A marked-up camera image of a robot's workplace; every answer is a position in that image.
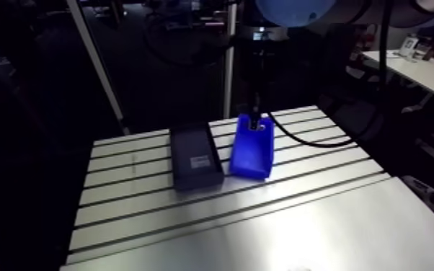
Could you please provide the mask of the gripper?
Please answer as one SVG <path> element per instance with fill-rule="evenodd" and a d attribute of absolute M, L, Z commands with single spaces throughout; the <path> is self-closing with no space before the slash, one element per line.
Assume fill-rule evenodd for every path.
<path fill-rule="evenodd" d="M 270 82 L 275 77 L 275 46 L 272 41 L 243 39 L 239 52 L 240 76 L 247 85 L 247 112 L 264 113 Z"/>

